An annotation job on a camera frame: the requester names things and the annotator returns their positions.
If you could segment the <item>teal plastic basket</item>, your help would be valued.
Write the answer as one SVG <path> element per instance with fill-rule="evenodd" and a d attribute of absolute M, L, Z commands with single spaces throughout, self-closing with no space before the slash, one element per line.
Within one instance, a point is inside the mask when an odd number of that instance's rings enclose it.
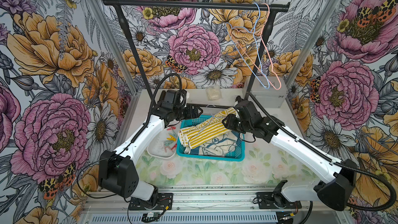
<path fill-rule="evenodd" d="M 211 160 L 222 160 L 222 161 L 233 161 L 233 162 L 240 162 L 244 159 L 245 157 L 245 142 L 241 139 L 240 145 L 236 148 L 234 152 L 229 152 L 225 157 L 208 157 L 208 156 L 195 156 L 195 155 L 188 155 L 184 154 L 184 149 L 186 147 L 183 147 L 178 139 L 178 144 L 177 144 L 177 154 L 181 157 L 187 157 L 187 158 L 196 158 L 196 159 L 211 159 Z"/>

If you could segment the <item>black clothes rack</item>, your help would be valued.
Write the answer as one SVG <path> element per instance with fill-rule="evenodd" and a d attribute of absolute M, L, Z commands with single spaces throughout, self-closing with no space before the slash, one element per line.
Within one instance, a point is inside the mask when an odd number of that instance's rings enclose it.
<path fill-rule="evenodd" d="M 281 12 L 288 12 L 291 3 L 287 4 L 271 4 L 266 5 L 262 4 L 262 6 L 255 6 L 254 4 L 234 4 L 234 3 L 214 3 L 214 2 L 180 2 L 180 1 L 145 1 L 145 0 L 102 0 L 103 4 L 106 6 L 112 6 L 117 13 L 118 21 L 120 27 L 123 31 L 123 34 L 126 37 L 127 42 L 132 50 L 135 61 L 137 62 L 137 66 L 141 76 L 143 77 L 144 84 L 146 86 L 146 90 L 153 100 L 155 99 L 154 94 L 152 93 L 147 76 L 145 75 L 144 67 L 139 59 L 138 52 L 136 50 L 132 33 L 130 31 L 130 27 L 126 16 L 123 13 L 122 6 L 164 6 L 164 7 L 173 7 L 173 8 L 207 8 L 207 9 L 224 9 L 224 10 L 255 10 L 259 11 L 267 11 L 269 16 L 267 18 L 267 22 L 264 25 L 264 32 L 261 34 L 261 40 L 264 44 L 260 45 L 260 54 L 259 57 L 255 60 L 255 66 L 260 65 L 260 60 L 264 54 L 266 43 L 269 40 L 269 37 L 272 33 L 274 21 L 276 15 Z"/>

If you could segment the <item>yellow striped towel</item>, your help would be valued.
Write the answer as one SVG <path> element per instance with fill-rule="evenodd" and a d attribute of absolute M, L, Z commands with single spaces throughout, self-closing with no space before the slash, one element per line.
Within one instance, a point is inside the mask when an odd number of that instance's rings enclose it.
<path fill-rule="evenodd" d="M 233 107 L 230 107 L 227 110 L 228 114 L 237 113 Z M 178 138 L 183 147 L 196 148 L 219 135 L 231 132 L 231 130 L 224 127 L 222 121 L 208 125 L 203 129 L 200 129 L 198 125 L 181 128 L 179 130 Z"/>

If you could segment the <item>green clothespin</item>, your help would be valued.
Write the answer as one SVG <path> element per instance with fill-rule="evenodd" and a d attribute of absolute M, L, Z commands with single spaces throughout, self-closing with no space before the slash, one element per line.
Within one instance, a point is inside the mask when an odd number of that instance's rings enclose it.
<path fill-rule="evenodd" d="M 174 143 L 175 143 L 174 141 L 167 140 L 164 142 L 164 147 L 173 147 Z"/>

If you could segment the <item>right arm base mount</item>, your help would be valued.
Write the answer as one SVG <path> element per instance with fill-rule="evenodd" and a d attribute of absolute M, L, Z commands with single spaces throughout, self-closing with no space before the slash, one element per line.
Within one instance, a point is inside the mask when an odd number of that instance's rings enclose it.
<path fill-rule="evenodd" d="M 255 198 L 252 200 L 259 209 L 301 209 L 300 201 L 289 202 L 280 194 L 273 194 L 270 191 L 257 192 Z"/>

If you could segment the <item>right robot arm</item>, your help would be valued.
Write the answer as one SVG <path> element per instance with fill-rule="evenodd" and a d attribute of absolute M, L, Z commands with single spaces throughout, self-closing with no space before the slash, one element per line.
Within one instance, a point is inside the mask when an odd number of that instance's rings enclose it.
<path fill-rule="evenodd" d="M 347 207 L 354 188 L 355 172 L 338 166 L 340 159 L 301 139 L 278 118 L 261 116 L 252 101 L 238 96 L 234 109 L 236 113 L 228 114 L 222 121 L 225 128 L 242 134 L 251 133 L 255 139 L 278 147 L 319 178 L 306 183 L 281 182 L 274 190 L 279 202 L 319 201 L 335 211 L 343 211 Z"/>

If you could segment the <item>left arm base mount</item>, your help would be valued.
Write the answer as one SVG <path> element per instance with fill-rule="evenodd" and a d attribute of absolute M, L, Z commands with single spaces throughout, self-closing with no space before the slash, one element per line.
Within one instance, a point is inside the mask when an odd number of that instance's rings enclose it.
<path fill-rule="evenodd" d="M 155 193 L 148 201 L 132 198 L 128 210 L 130 211 L 152 211 L 170 210 L 173 205 L 174 194 L 171 192 Z"/>

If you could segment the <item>blue and beige towel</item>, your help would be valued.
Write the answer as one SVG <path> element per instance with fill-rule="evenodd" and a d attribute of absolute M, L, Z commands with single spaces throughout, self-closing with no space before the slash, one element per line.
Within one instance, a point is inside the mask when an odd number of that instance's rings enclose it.
<path fill-rule="evenodd" d="M 225 157 L 229 152 L 234 152 L 241 139 L 235 132 L 219 135 L 196 148 L 186 147 L 184 154 L 208 157 Z"/>

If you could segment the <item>light blue wire hanger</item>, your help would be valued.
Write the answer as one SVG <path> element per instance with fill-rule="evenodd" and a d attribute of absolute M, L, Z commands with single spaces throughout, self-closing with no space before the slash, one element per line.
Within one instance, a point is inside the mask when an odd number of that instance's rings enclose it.
<path fill-rule="evenodd" d="M 201 124 L 198 125 L 200 129 L 207 127 L 213 123 L 221 122 L 226 116 L 228 115 L 228 110 L 222 110 L 216 113 L 215 115 L 211 116 L 209 119 L 205 120 Z"/>

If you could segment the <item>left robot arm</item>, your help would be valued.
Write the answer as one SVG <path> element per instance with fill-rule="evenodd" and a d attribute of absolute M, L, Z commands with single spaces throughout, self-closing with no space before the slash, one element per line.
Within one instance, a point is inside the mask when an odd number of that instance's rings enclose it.
<path fill-rule="evenodd" d="M 157 102 L 151 102 L 148 116 L 134 134 L 113 151 L 104 151 L 99 160 L 98 184 L 123 198 L 140 200 L 146 208 L 158 203 L 158 188 L 139 178 L 136 164 L 147 149 L 171 122 L 200 117 L 203 110 L 187 103 L 186 90 L 162 91 Z"/>

